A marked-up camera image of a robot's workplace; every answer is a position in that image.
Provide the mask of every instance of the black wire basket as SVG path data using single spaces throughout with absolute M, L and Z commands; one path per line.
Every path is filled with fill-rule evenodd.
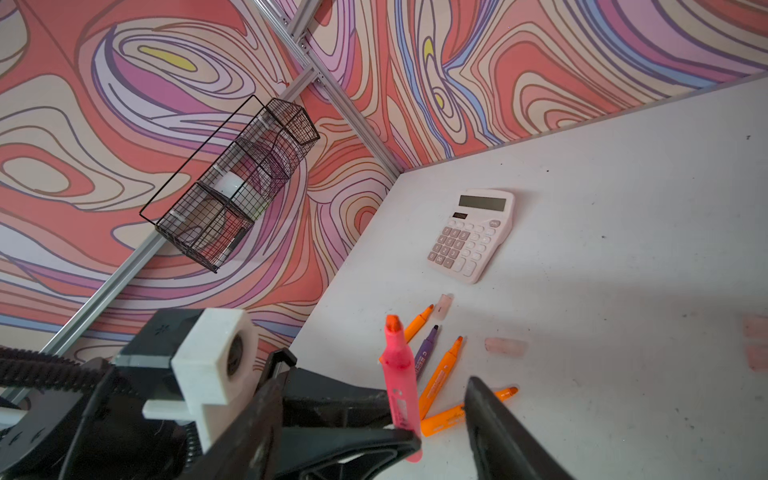
M 273 98 L 176 203 L 158 220 L 144 210 L 246 100 L 179 167 L 139 213 L 181 253 L 216 272 L 283 189 L 320 139 L 299 105 Z

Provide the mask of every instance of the swirly pattern backdrop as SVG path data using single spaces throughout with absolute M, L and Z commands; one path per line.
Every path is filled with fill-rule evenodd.
M 297 75 L 252 5 L 0 0 L 2 331 L 57 331 L 149 234 L 138 211 L 171 173 L 245 99 Z M 166 245 L 75 357 L 114 354 L 169 307 L 245 309 L 260 361 L 290 344 L 391 187 L 316 87 L 297 102 L 321 139 L 230 260 L 211 273 Z M 159 210 L 247 120 L 161 191 Z
M 326 0 L 310 31 L 404 168 L 768 68 L 765 0 Z

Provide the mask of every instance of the orange marker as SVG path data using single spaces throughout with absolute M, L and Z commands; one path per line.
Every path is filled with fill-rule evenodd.
M 432 378 L 427 383 L 427 388 L 422 392 L 422 396 L 419 397 L 419 418 L 424 419 L 429 412 L 429 407 L 432 406 L 432 402 L 435 401 L 435 397 L 440 393 L 440 389 L 445 385 L 445 381 L 451 375 L 451 370 L 456 364 L 456 358 L 458 356 L 458 349 L 462 348 L 463 337 L 459 337 L 448 352 L 440 360 L 440 365 L 437 366 L 437 370 L 432 374 Z
M 427 310 L 424 310 L 417 316 L 413 321 L 408 325 L 406 328 L 406 343 L 410 342 L 411 339 L 416 335 L 416 333 L 419 332 L 419 330 L 422 329 L 425 323 L 427 323 L 427 319 L 429 318 L 429 315 L 432 313 L 432 311 L 435 309 L 434 305 L 430 305 L 427 307 Z
M 494 392 L 494 394 L 496 395 L 497 399 L 504 402 L 506 399 L 510 398 L 517 392 L 518 389 L 516 387 L 511 387 L 509 389 L 503 389 L 499 390 L 498 392 Z M 461 405 L 455 406 L 450 410 L 445 410 L 444 412 L 433 415 L 428 419 L 423 419 L 422 435 L 429 437 L 430 435 L 434 435 L 437 432 L 441 432 L 442 430 L 450 429 L 454 425 L 458 425 L 459 423 L 464 422 L 466 417 L 467 414 L 464 411 L 464 404 L 462 403 Z

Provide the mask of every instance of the black cable sleeve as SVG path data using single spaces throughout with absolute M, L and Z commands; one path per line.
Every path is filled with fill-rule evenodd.
M 104 377 L 104 371 L 84 369 L 79 365 L 0 358 L 0 386 L 42 390 L 92 392 Z M 127 380 L 114 382 L 112 393 L 135 396 Z
M 66 359 L 63 356 L 40 353 L 34 350 L 11 349 L 4 346 L 0 346 L 0 359 L 31 360 L 34 362 L 63 363 L 65 365 L 78 364 L 74 360 Z

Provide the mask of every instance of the pink highlighter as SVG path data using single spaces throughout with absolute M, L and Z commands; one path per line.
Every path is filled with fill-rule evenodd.
M 386 348 L 382 354 L 382 368 L 389 397 L 389 410 L 392 412 L 392 423 L 397 429 L 410 430 L 421 438 L 419 394 L 416 391 L 413 351 L 406 343 L 406 335 L 397 315 L 386 316 L 384 334 Z M 412 463 L 417 463 L 421 459 L 421 450 L 406 458 Z

